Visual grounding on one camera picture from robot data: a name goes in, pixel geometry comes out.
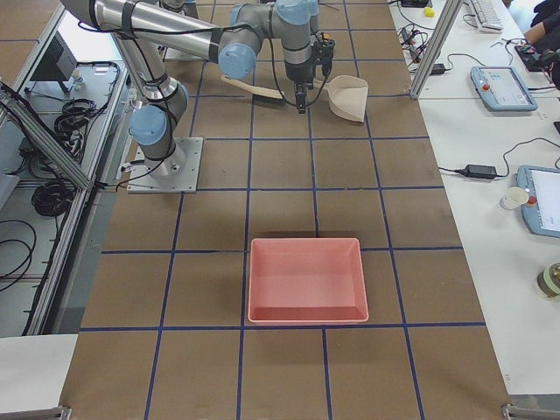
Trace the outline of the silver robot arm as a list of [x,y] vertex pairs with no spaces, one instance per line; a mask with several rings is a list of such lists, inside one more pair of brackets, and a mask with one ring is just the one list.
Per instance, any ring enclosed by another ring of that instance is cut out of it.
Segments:
[[130,121],[130,131],[146,161],[165,161],[176,146],[172,132],[186,111],[186,89],[168,73],[159,46],[190,53],[218,65],[229,78],[245,78],[256,66],[264,41],[278,39],[295,107],[309,106],[307,90],[318,58],[312,37],[318,30],[315,1],[273,1],[236,5],[227,26],[217,26],[142,1],[65,1],[82,24],[114,34],[129,70],[139,78],[146,100]]

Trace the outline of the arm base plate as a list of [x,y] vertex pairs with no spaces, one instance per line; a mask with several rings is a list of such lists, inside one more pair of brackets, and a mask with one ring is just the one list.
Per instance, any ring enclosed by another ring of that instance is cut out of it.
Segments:
[[127,183],[128,193],[195,193],[197,191],[202,137],[176,137],[174,153],[154,172],[148,173],[158,162],[134,165]]

